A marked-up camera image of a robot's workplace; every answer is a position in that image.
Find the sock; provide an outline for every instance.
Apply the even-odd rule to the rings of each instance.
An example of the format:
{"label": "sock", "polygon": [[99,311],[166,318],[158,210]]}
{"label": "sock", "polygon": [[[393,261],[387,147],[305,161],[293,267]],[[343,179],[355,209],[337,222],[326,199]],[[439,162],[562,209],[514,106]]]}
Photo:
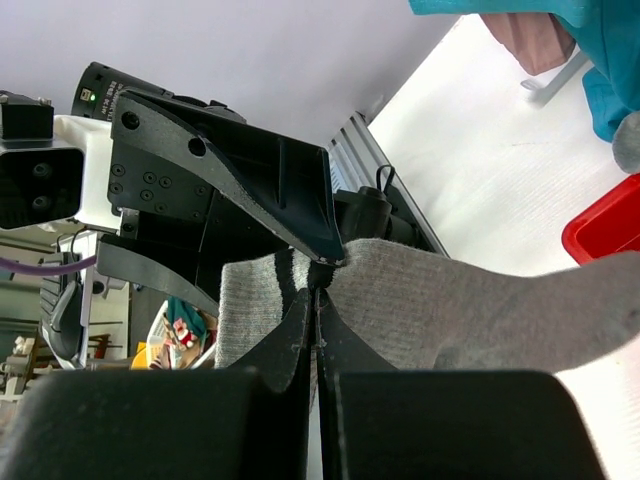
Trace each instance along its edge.
{"label": "sock", "polygon": [[613,137],[613,158],[626,173],[640,173],[640,112],[627,116]]}
{"label": "sock", "polygon": [[640,331],[640,254],[543,277],[500,275],[382,240],[346,245],[333,273],[288,250],[222,274],[216,366],[236,361],[281,321],[295,292],[327,286],[342,320],[404,369],[557,372]]}

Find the white floor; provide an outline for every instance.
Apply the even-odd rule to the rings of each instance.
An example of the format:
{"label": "white floor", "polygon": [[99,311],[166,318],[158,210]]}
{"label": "white floor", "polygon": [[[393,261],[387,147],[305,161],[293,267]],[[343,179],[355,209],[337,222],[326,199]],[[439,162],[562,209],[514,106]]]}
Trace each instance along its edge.
{"label": "white floor", "polygon": [[[526,74],[469,16],[375,119],[371,131],[453,258],[519,276],[576,266],[562,230],[625,178],[591,129],[581,73],[532,108]],[[559,377],[610,478],[640,479],[640,341]]]}

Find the white ceiling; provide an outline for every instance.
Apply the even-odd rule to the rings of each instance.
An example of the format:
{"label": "white ceiling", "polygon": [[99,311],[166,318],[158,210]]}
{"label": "white ceiling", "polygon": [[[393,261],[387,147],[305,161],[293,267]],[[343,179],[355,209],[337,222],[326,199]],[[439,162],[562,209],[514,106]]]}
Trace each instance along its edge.
{"label": "white ceiling", "polygon": [[377,113],[456,19],[408,0],[0,0],[0,14],[0,89],[58,113],[95,60],[320,144]]}

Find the colorful object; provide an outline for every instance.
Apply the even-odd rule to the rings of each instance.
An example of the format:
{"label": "colorful object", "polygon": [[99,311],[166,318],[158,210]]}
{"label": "colorful object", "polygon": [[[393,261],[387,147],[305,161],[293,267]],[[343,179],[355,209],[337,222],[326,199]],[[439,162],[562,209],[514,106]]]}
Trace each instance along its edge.
{"label": "colorful object", "polygon": [[173,322],[173,330],[176,332],[178,341],[187,348],[191,348],[198,341],[198,337],[189,330],[187,323],[179,318]]}
{"label": "colorful object", "polygon": [[640,175],[627,178],[569,222],[562,244],[580,265],[612,253],[640,251]]}
{"label": "colorful object", "polygon": [[174,329],[175,323],[178,320],[182,320],[186,324],[187,330],[196,337],[202,338],[207,333],[207,326],[204,324],[204,320],[196,309],[179,298],[169,297],[167,318],[169,319],[169,323],[174,326]]}
{"label": "colorful object", "polygon": [[136,356],[133,357],[133,361],[131,362],[131,370],[146,370],[149,368],[147,364],[147,349],[143,348]]}

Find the black cable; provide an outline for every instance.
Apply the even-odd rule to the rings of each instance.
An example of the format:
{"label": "black cable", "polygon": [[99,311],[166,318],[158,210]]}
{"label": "black cable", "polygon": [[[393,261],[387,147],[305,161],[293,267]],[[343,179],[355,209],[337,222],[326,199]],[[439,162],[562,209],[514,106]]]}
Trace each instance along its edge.
{"label": "black cable", "polygon": [[86,232],[88,230],[87,227],[82,227],[80,230],[78,230],[76,233],[73,234],[73,238],[71,239],[71,246],[69,247],[69,252],[71,252],[71,254],[73,255],[73,246],[76,243],[76,238],[78,238],[78,235],[80,235],[82,232]]}
{"label": "black cable", "polygon": [[[387,183],[385,183],[383,188],[382,187],[382,171],[385,168],[389,169],[389,176],[387,177]],[[395,178],[395,176],[396,176],[396,169],[393,165],[382,165],[381,167],[378,167],[378,170],[376,170],[376,188],[386,195],[387,191],[389,190],[389,186],[391,186],[391,183],[393,182],[393,179]]]}
{"label": "black cable", "polygon": [[60,253],[60,239],[62,237],[69,237],[72,236],[73,233],[63,233],[61,235],[58,235],[58,238],[56,238],[56,253]]}

